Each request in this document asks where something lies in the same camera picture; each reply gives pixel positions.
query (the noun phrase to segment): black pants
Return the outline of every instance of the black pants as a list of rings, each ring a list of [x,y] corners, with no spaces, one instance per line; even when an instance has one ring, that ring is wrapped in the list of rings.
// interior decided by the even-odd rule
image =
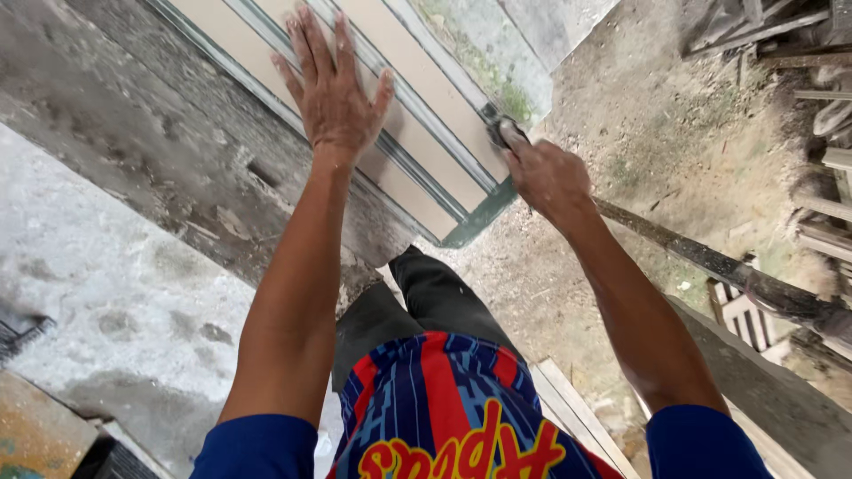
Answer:
[[[424,331],[466,334],[521,354],[503,328],[449,266],[410,246],[390,262],[390,272],[406,300],[406,312],[388,285],[364,291],[337,322],[331,388],[340,392],[362,357],[388,341]]]

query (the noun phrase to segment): left hand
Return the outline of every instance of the left hand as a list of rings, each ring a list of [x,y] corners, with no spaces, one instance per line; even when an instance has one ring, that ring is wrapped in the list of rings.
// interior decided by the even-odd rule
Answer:
[[[272,61],[299,107],[314,149],[314,168],[346,167],[351,171],[382,129],[394,98],[393,74],[388,69],[382,71],[376,98],[370,102],[355,76],[352,40],[342,12],[335,19],[337,67],[308,7],[299,8],[298,18],[288,18],[286,27],[299,57],[304,85],[283,56],[273,54]]]

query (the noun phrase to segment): hand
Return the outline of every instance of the hand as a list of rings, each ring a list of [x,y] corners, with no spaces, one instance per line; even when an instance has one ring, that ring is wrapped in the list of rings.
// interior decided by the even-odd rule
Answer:
[[[393,74],[387,69],[382,71],[375,100],[367,100],[355,77],[352,40],[342,12],[335,19],[337,67],[308,7],[299,8],[298,18],[288,18],[286,28],[299,57],[304,85],[283,56],[273,54],[272,61],[299,107],[314,149],[314,168],[345,167],[351,172],[382,130],[394,98]]]
[[[528,205],[553,223],[574,207],[594,206],[589,173],[579,156],[545,140],[531,145],[508,127],[500,133],[511,147],[506,158],[512,183]]]

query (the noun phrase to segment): colorful jersey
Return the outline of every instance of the colorful jersey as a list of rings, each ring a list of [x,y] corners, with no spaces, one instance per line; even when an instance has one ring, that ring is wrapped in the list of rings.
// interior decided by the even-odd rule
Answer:
[[[386,343],[355,365],[340,401],[337,479],[619,477],[542,420],[527,366],[484,339]]]
[[[336,479],[620,477],[541,415],[526,364],[485,340],[425,332],[386,343],[340,395]],[[194,477],[311,477],[317,434],[282,415],[237,418],[208,435]],[[771,476],[731,418],[675,406],[648,426],[654,477]]]

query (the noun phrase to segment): grass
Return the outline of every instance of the grass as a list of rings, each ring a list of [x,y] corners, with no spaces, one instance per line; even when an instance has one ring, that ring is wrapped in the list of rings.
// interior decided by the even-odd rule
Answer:
[[[432,33],[464,66],[500,111],[518,123],[529,121],[533,110],[527,94],[513,83],[510,72],[505,76],[501,74],[497,64],[488,60],[486,54],[470,42],[467,34],[453,20],[446,5],[441,0],[414,0],[412,3],[431,27]],[[443,25],[437,21],[439,16],[444,19]]]

